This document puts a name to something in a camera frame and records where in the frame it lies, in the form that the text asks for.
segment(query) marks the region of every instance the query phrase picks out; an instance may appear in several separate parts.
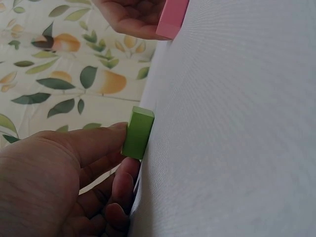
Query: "yellow pear print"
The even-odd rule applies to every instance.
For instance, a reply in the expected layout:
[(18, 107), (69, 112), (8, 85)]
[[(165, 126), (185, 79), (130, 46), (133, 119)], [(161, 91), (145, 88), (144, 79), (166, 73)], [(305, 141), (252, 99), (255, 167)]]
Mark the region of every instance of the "yellow pear print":
[(3, 83), (3, 84), (10, 83), (11, 81), (15, 79), (17, 73), (18, 73), (17, 71), (9, 73), (8, 75), (6, 75), (0, 80), (0, 83)]
[(69, 34), (60, 34), (54, 38), (54, 51), (77, 52), (80, 49), (80, 42)]
[(137, 38), (135, 38), (133, 36), (125, 36), (124, 37), (124, 44), (126, 47), (132, 48), (136, 45), (136, 43), (137, 43)]
[(126, 87), (126, 77), (110, 72), (104, 71), (104, 82), (99, 91), (101, 94), (114, 94), (122, 91)]
[(72, 77), (64, 71), (54, 71), (49, 75), (50, 78), (56, 78), (71, 83)]

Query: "white cloth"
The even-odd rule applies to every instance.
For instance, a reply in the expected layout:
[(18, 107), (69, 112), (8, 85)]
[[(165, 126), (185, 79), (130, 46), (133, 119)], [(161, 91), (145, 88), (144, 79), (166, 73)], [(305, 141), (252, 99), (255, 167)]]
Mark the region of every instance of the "white cloth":
[(316, 1), (191, 0), (158, 67), (130, 236), (315, 237)]

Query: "green leaf pattern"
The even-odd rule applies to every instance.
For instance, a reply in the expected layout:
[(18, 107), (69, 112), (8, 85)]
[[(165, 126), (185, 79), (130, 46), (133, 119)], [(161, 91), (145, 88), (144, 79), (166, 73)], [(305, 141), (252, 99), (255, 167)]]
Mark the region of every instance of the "green leaf pattern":
[[(91, 107), (98, 105), (94, 105), (90, 100), (108, 100), (107, 97), (111, 97), (112, 94), (107, 94), (107, 90), (102, 91), (105, 85), (113, 85), (116, 81), (124, 84), (124, 80), (127, 79), (128, 86), (129, 83), (148, 76), (150, 59), (147, 59), (147, 55), (153, 54), (154, 47), (149, 47), (148, 41), (141, 40), (134, 40), (136, 45), (131, 47), (131, 44), (124, 41), (124, 35), (108, 37), (108, 34), (113, 33), (104, 30), (105, 21), (102, 24), (103, 29), (92, 24), (93, 20), (90, 21), (98, 16), (91, 0), (3, 2), (8, 19), (0, 22), (0, 26), (11, 33), (12, 38), (6, 41), (10, 57), (2, 57), (0, 53), (0, 81), (3, 81), (0, 82), (0, 94), (8, 95), (3, 97), (1, 102), (4, 106), (0, 108), (2, 141), (11, 144), (19, 141), (19, 136), (25, 138), (31, 135), (19, 134), (23, 130), (20, 129), (20, 118), (7, 114), (6, 107), (13, 107), (13, 110), (22, 113), (44, 111), (45, 119), (63, 123), (48, 128), (57, 132), (68, 132), (70, 126), (76, 129), (67, 114), (89, 119), (85, 121), (85, 126), (81, 124), (77, 128), (94, 129), (102, 126), (102, 123), (95, 122), (96, 120), (106, 122), (107, 117), (89, 118)], [(39, 19), (39, 26), (32, 28), (25, 19), (32, 17), (28, 14), (34, 14), (40, 4), (47, 12), (46, 19)], [(70, 29), (73, 31), (63, 29), (62, 22), (71, 26)], [(82, 60), (82, 55), (86, 55), (87, 59)], [(127, 68), (125, 65), (129, 60), (135, 63)], [(128, 100), (126, 96), (117, 99)], [(112, 114), (113, 108), (100, 109)]]

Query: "hand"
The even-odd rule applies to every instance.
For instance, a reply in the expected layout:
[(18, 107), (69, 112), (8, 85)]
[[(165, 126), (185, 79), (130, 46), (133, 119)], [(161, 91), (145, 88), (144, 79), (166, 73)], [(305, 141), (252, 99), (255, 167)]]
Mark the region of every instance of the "hand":
[(146, 40), (168, 40), (156, 34), (166, 0), (93, 0), (118, 32)]
[[(0, 236), (125, 236), (140, 162), (119, 150), (126, 123), (40, 132), (0, 151)], [(79, 190), (118, 164), (115, 175)]]

